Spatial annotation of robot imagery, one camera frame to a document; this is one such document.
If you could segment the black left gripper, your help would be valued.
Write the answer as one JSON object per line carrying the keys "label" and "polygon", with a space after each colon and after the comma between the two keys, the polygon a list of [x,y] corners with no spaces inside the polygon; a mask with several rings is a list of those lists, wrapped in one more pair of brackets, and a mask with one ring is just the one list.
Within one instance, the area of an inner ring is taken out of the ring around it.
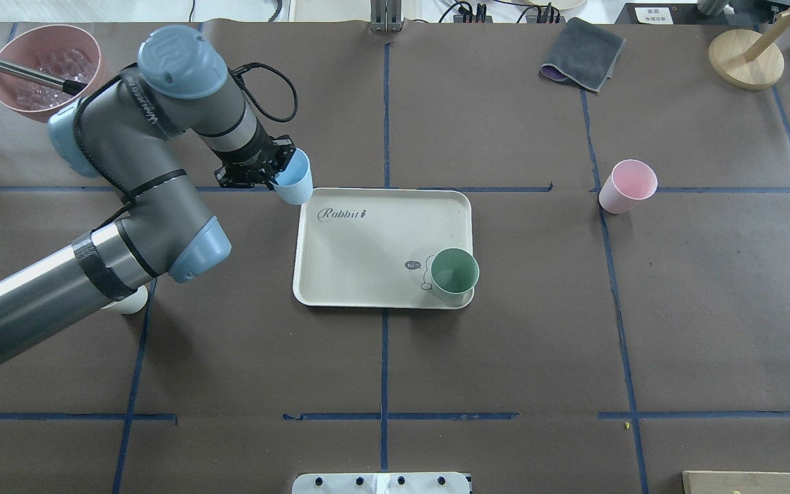
{"label": "black left gripper", "polygon": [[259,131],[238,150],[217,151],[222,166],[214,172],[217,184],[226,189],[251,189],[263,185],[273,191],[277,187],[276,175],[287,169],[296,151],[289,135],[272,138]]}

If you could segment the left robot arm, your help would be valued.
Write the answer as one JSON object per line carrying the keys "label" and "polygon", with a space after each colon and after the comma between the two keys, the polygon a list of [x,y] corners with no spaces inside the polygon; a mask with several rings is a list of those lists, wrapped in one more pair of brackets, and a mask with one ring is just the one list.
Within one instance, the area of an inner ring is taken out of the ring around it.
{"label": "left robot arm", "polygon": [[121,207],[0,281],[0,365],[160,275],[184,283],[231,253],[169,142],[194,131],[222,163],[220,187],[284,187],[297,148],[261,125],[261,107],[242,80],[251,68],[230,69],[192,27],[163,26],[134,64],[49,119],[57,153],[75,171],[106,179]]}

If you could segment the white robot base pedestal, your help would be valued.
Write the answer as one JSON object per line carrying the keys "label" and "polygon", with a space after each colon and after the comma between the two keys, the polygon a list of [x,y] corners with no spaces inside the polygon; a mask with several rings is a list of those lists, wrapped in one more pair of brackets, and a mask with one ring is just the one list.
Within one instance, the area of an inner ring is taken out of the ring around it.
{"label": "white robot base pedestal", "polygon": [[302,474],[292,493],[472,493],[470,475],[455,472]]}

